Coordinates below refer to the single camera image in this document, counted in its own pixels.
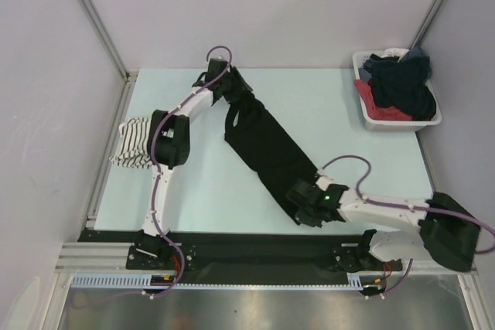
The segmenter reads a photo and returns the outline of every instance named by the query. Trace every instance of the white basket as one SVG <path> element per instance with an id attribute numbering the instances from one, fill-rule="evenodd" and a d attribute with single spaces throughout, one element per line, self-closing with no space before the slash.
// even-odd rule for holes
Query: white basket
<path id="1" fill-rule="evenodd" d="M 356 79 L 359 79 L 359 68 L 370 58 L 372 54 L 381 56 L 383 50 L 368 50 L 365 52 L 355 52 L 353 54 L 353 66 L 354 73 L 356 74 Z M 433 94 L 436 101 L 436 114 L 430 121 L 386 121 L 386 120 L 374 120 L 368 116 L 366 105 L 361 97 L 359 97 L 361 102 L 361 110 L 364 116 L 364 126 L 369 131 L 419 131 L 424 127 L 440 124 L 442 121 L 442 114 L 440 113 L 439 102 L 436 99 L 435 92 L 433 91 L 432 85 L 428 80 L 426 86 Z"/>

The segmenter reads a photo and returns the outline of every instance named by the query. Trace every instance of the black garment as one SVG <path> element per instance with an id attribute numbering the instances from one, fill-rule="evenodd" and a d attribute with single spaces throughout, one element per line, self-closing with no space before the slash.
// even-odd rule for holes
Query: black garment
<path id="1" fill-rule="evenodd" d="M 295 219 L 298 206 L 285 195 L 296 179 L 313 184 L 316 166 L 252 93 L 243 94 L 230 105 L 225 119 L 225 141 L 258 173 L 273 198 Z"/>
<path id="2" fill-rule="evenodd" d="M 371 93 L 378 107 L 395 106 L 413 120 L 430 120 L 436 114 L 436 102 L 425 85 L 430 58 L 420 56 L 404 62 L 373 64 Z"/>
<path id="3" fill-rule="evenodd" d="M 376 65 L 377 63 L 383 63 L 383 62 L 397 62 L 399 61 L 399 57 L 384 57 L 381 58 L 377 56 L 376 54 L 372 54 L 370 58 L 367 59 L 366 62 L 363 64 L 363 68 L 368 72 L 368 73 L 373 73 L 373 66 Z"/>
<path id="4" fill-rule="evenodd" d="M 411 50 L 401 58 L 401 63 L 416 57 L 428 57 L 428 54 L 426 54 L 425 51 L 420 46 L 413 46 Z M 432 67 L 429 66 L 428 76 L 426 77 L 426 79 L 432 77 L 432 74 L 433 74 Z"/>

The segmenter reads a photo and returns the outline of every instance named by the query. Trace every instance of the purple cable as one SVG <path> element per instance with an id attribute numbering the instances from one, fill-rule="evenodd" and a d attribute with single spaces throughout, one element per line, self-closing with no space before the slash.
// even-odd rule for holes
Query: purple cable
<path id="1" fill-rule="evenodd" d="M 154 211 L 156 211 L 156 207 L 155 207 L 155 199 L 156 199 L 156 192 L 158 190 L 158 184 L 159 184 L 159 180 L 161 178 L 161 175 L 160 175 L 160 172 L 162 171 L 161 167 L 160 167 L 160 164 L 158 163 L 158 161 L 156 160 L 156 157 L 155 157 L 155 149 L 156 149 L 156 141 L 158 140 L 158 137 L 160 135 L 160 132 L 163 128 L 163 125 L 165 125 L 165 123 L 177 112 L 180 110 L 180 108 L 184 105 L 186 105 L 190 100 L 193 99 L 193 97 L 202 92 L 203 90 L 207 89 L 210 85 L 216 83 L 223 75 L 225 75 L 225 73 L 230 69 L 230 64 L 232 63 L 232 52 L 230 51 L 229 48 L 227 48 L 226 46 L 215 46 L 214 48 L 210 49 L 210 51 L 207 53 L 207 62 L 209 61 L 210 59 L 210 54 L 214 51 L 214 50 L 217 50 L 217 49 L 225 49 L 228 53 L 229 53 L 229 60 L 227 62 L 227 65 L 225 66 L 225 69 L 217 76 L 215 77 L 214 79 L 212 79 L 211 81 L 209 81 L 208 83 L 205 83 L 200 89 L 198 89 L 195 93 L 193 94 L 190 94 L 182 103 L 180 103 L 176 108 L 174 108 L 173 110 L 171 110 L 163 119 L 162 121 L 160 121 L 160 123 L 158 124 L 158 127 L 156 128 L 156 131 L 153 135 L 153 139 L 152 139 L 152 145 L 151 145 L 151 154 L 150 154 L 150 157 L 152 159 L 152 163 L 153 165 L 156 165 L 157 169 L 158 169 L 158 175 L 156 176 L 156 180 L 155 180 L 155 184 L 153 186 L 153 192 L 152 192 L 152 218 L 153 218 L 153 224 L 155 224 L 155 228 L 156 230 L 159 232 L 160 236 L 167 242 L 169 243 L 169 245 L 171 247 L 173 247 L 175 250 L 177 250 L 177 253 L 179 253 L 179 256 L 180 256 L 180 272 L 177 274 L 177 277 L 176 279 L 173 281 L 173 283 L 168 287 L 166 288 L 164 291 L 158 293 L 157 295 L 155 295 L 155 298 L 160 298 L 164 295 L 167 295 L 168 292 L 174 287 L 176 286 L 176 284 L 179 282 L 180 278 L 183 276 L 183 273 L 184 273 L 184 266 L 185 266 L 185 262 L 186 262 L 186 259 L 184 258 L 184 253 L 183 251 L 180 249 L 179 246 L 177 246 L 176 243 L 174 243 L 171 239 L 169 239 L 162 231 L 162 228 L 160 227 L 159 225 L 159 222 L 158 220 L 156 219 L 156 213 L 153 213 Z"/>
<path id="2" fill-rule="evenodd" d="M 113 301 L 114 299 L 116 298 L 119 298 L 119 297 L 124 297 L 126 295 L 131 295 L 131 294 L 140 294 L 142 295 L 142 290 L 129 290 L 129 291 L 122 291 L 120 293 L 117 293 L 117 294 L 114 294 L 114 295 L 110 295 L 106 298 L 103 298 L 99 301 L 93 301 L 91 303 L 87 303 L 87 304 L 84 304 L 84 305 L 76 305 L 74 304 L 73 302 L 73 296 L 74 294 L 72 294 L 71 296 L 69 296 L 69 305 L 70 307 L 76 309 L 76 310 L 80 310 L 80 309 L 86 309 L 86 308 L 92 308 L 92 307 L 98 307 L 99 305 L 102 305 L 102 304 L 105 304 L 109 301 Z"/>
<path id="3" fill-rule="evenodd" d="M 376 205 L 376 206 L 384 206 L 384 207 L 387 207 L 387 208 L 410 210 L 409 209 L 409 206 L 404 205 L 404 204 L 396 204 L 396 203 L 393 203 L 393 202 L 381 202 L 381 201 L 376 201 L 376 200 L 372 200 L 372 199 L 364 199 L 364 195 L 361 192 L 360 187 L 361 187 L 361 184 L 363 183 L 363 181 L 371 173 L 371 163 L 369 162 L 369 160 L 363 158 L 362 156 L 358 156 L 358 155 L 342 155 L 342 156 L 339 156 L 339 157 L 334 158 L 333 160 L 330 160 L 329 162 L 327 162 L 322 167 L 322 169 L 327 168 L 328 166 L 332 165 L 334 162 L 338 162 L 339 160 L 342 160 L 343 158 L 355 158 L 357 160 L 361 160 L 368 167 L 368 169 L 366 170 L 366 172 L 364 173 L 364 175 L 359 179 L 359 181 L 357 181 L 357 184 L 356 184 L 356 194 L 357 194 L 357 196 L 363 202 L 367 202 L 367 203 L 369 203 L 371 205 Z M 446 216 L 454 216 L 456 218 L 467 220 L 468 222 L 474 223 L 477 226 L 479 226 L 479 227 L 483 228 L 484 230 L 488 231 L 495 238 L 495 229 L 494 228 L 492 228 L 488 224 L 486 224 L 486 223 L 484 223 L 484 222 L 482 222 L 482 221 L 480 221 L 480 220 L 478 220 L 476 218 L 473 218 L 471 216 L 467 216 L 465 214 L 458 213 L 458 212 L 453 212 L 451 210 L 429 208 L 429 207 L 424 207 L 424 206 L 413 206 L 412 209 L 413 210 L 422 211 L 422 212 L 427 212 L 427 213 L 435 213 L 435 214 L 443 214 L 443 215 L 446 215 Z M 493 251 L 495 251 L 495 243 L 493 244 L 492 247 L 489 247 L 487 249 L 477 250 L 476 251 L 476 254 L 488 254 L 488 253 L 492 253 Z M 395 283 L 395 285 L 393 287 L 391 287 L 389 290 L 385 291 L 384 294 L 388 294 L 391 291 L 396 290 L 399 286 L 402 285 L 402 283 L 404 282 L 404 280 L 406 279 L 406 277 L 409 275 L 409 272 L 411 272 L 412 262 L 413 262 L 412 259 L 409 260 L 409 265 L 408 265 L 408 268 L 406 269 L 404 275 L 401 277 L 401 279 L 399 281 L 397 281 L 397 283 Z"/>

